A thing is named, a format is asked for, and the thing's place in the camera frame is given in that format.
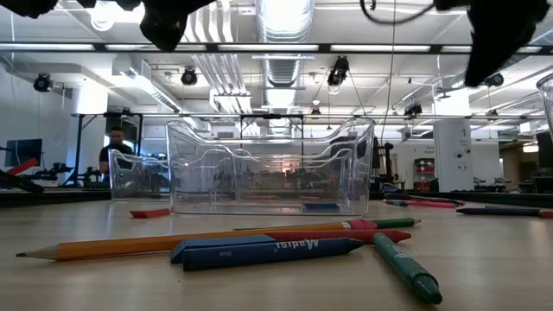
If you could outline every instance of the table surface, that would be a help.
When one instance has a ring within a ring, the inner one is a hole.
[[[370,204],[369,219],[423,220],[405,229],[413,238],[400,245],[437,278],[441,305],[418,302],[372,246],[346,256],[186,274],[169,264],[167,252],[65,263],[15,257],[64,241],[344,219],[173,215],[144,220],[131,219],[128,211],[167,203],[105,201],[0,209],[0,301],[6,310],[41,311],[553,309],[553,219]]]

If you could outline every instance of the white pillar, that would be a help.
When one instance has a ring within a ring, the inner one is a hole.
[[[105,87],[95,82],[86,82],[81,88],[73,89],[73,113],[104,113],[107,111],[108,94]],[[90,121],[90,117],[83,119],[83,125]],[[67,166],[74,167],[75,151],[77,147],[77,134],[79,130],[79,119],[73,117],[71,120],[68,142],[67,142]],[[99,153],[104,147],[105,118],[96,117],[81,133],[79,172],[85,172],[87,167],[99,167]]]
[[[451,92],[448,95],[449,98],[435,98],[435,114],[470,115],[468,94],[465,90]],[[474,190],[470,121],[435,121],[434,144],[440,192]]]

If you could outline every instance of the clear plastic container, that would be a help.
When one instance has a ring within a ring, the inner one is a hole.
[[[167,200],[167,161],[124,155],[110,149],[110,187],[113,200]]]
[[[543,102],[543,109],[547,117],[547,124],[550,127],[551,138],[553,139],[553,74],[540,79],[536,84]]]
[[[323,138],[284,138],[279,131],[280,137],[214,139],[182,121],[166,126],[174,213],[367,213],[371,119],[352,118]]]

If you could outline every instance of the man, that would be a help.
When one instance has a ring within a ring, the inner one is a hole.
[[[100,151],[100,172],[109,178],[110,165],[109,165],[109,149],[117,149],[122,154],[132,155],[132,149],[123,144],[123,129],[118,126],[114,126],[110,131],[110,144],[103,147]]]

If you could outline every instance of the orange pencil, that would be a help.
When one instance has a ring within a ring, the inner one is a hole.
[[[54,246],[16,254],[17,257],[32,257],[56,261],[77,260],[91,257],[122,256],[153,251],[170,251],[186,238],[227,238],[288,231],[376,229],[376,225],[363,219],[318,225],[299,225],[281,228],[265,228],[247,231],[193,233],[149,238],[122,238],[99,241],[66,242]]]

